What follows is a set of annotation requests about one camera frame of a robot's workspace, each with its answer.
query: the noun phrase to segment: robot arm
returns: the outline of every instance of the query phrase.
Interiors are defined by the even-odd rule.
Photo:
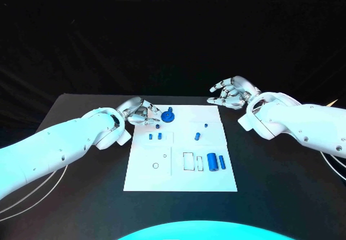
[[[280,133],[290,134],[299,143],[327,154],[346,158],[346,110],[314,104],[300,104],[284,93],[265,92],[241,76],[221,81],[211,92],[224,88],[219,98],[208,102],[241,109],[248,102],[245,115],[238,122],[265,139]]]
[[[116,109],[98,108],[38,132],[16,144],[0,149],[0,199],[23,185],[79,159],[91,146],[100,150],[131,138],[126,120],[134,125],[157,121],[149,110],[162,111],[140,97],[131,98]]]

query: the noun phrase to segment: paper sheet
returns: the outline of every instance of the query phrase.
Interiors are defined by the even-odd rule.
[[[170,123],[160,121],[159,129],[154,125],[134,127],[124,191],[237,192],[218,106],[156,106],[162,112],[173,108],[175,120]],[[149,117],[162,119],[152,112]],[[193,170],[185,170],[185,153],[193,154],[193,163],[190,158],[186,163],[193,164],[193,168],[189,166]],[[216,154],[218,171],[209,171],[209,153]],[[224,156],[225,169],[221,168],[219,155]],[[199,171],[198,156],[202,157],[203,171]]]

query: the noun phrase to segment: robotic hand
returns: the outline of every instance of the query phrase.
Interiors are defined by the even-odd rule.
[[[126,121],[149,125],[160,120],[149,118],[149,110],[162,111],[139,96],[116,109],[98,108],[81,118],[46,128],[16,144],[0,149],[0,199],[23,185],[79,159],[91,146],[100,150],[131,138]]]
[[[287,133],[303,146],[346,158],[345,109],[301,104],[281,92],[263,93],[241,76],[221,81],[211,92],[221,88],[219,98],[206,101],[235,110],[248,103],[247,113],[238,120],[247,131],[254,129],[267,140]]]

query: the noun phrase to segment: black curtain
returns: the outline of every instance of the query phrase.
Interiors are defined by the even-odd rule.
[[[0,15],[3,127],[35,130],[64,93],[211,96],[235,75],[303,103],[343,98],[342,1],[9,2]]]

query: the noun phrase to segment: black table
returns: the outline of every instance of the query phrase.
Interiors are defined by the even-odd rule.
[[[62,95],[38,131],[98,107],[116,108],[131,96]],[[144,96],[153,104],[208,105],[206,97]],[[346,239],[346,186],[317,151],[281,134],[273,140],[238,124],[245,113],[219,107],[238,192],[123,191],[131,140],[92,147],[66,169],[46,199],[0,222],[0,239],[117,239],[150,226],[189,220],[247,224],[297,239]],[[134,126],[127,123],[133,134]],[[35,195],[2,215],[29,207],[52,188],[62,170]],[[45,178],[0,201],[9,206]]]

